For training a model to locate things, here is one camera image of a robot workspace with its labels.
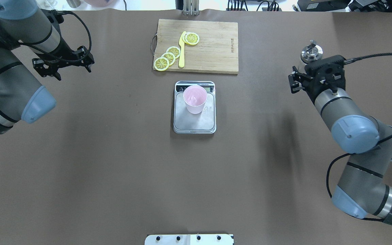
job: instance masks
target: cutting board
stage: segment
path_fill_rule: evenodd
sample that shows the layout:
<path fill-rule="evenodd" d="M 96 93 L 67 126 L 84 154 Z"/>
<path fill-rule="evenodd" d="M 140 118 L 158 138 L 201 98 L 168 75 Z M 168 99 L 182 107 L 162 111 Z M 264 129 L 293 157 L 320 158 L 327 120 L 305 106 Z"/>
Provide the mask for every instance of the cutting board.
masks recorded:
<path fill-rule="evenodd" d="M 185 66 L 178 59 L 166 71 L 238 74 L 238 23 L 196 20 L 158 20 L 154 60 L 171 46 L 179 47 L 183 31 L 196 32 L 197 45 L 185 45 Z"/>

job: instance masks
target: scale platform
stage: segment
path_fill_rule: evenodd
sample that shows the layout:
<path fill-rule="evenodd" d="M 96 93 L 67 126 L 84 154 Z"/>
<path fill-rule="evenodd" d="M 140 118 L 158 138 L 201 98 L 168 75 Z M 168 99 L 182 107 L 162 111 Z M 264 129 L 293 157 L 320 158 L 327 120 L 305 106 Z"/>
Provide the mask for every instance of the scale platform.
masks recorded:
<path fill-rule="evenodd" d="M 207 102 L 199 114 L 187 110 L 184 90 L 191 85 L 199 85 L 207 91 Z M 211 81 L 179 81 L 175 84 L 173 131 L 176 133 L 214 133 L 216 132 L 216 90 Z"/>

